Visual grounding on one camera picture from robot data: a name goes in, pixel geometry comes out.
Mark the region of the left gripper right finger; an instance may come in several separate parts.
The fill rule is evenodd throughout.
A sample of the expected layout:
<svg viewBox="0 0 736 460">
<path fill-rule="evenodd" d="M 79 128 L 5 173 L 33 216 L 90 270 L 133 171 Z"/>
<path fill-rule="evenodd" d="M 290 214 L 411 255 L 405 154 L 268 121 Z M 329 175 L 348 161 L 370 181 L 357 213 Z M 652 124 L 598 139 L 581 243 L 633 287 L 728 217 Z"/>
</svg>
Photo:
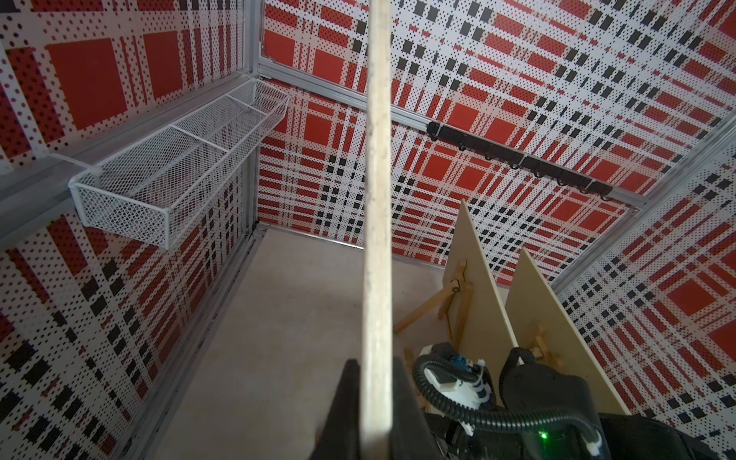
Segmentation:
<svg viewBox="0 0 736 460">
<path fill-rule="evenodd" d="M 400 358 L 392 362 L 393 426 L 392 459 L 439 459 L 440 452 L 430 432 L 425 413 L 419 408 Z"/>
</svg>

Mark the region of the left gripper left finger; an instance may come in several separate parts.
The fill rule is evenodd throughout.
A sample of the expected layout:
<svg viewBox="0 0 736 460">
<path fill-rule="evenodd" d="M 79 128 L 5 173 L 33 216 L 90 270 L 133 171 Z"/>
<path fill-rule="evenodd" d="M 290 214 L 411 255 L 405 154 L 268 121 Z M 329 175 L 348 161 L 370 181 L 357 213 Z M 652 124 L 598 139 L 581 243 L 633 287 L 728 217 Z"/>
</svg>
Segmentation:
<svg viewBox="0 0 736 460">
<path fill-rule="evenodd" d="M 360 365 L 345 362 L 310 459 L 360 459 Z"/>
</svg>

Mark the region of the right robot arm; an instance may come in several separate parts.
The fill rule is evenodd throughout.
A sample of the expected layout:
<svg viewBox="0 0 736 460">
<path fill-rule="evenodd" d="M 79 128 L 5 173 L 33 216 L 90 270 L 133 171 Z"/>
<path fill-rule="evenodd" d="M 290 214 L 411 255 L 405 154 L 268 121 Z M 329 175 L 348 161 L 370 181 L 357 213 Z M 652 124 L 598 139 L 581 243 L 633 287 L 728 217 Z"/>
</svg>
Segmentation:
<svg viewBox="0 0 736 460">
<path fill-rule="evenodd" d="M 510 350 L 498 383 L 484 360 L 448 342 L 412 367 L 425 416 L 446 459 L 714 459 L 704 442 L 659 421 L 598 411 L 590 386 Z"/>
</svg>

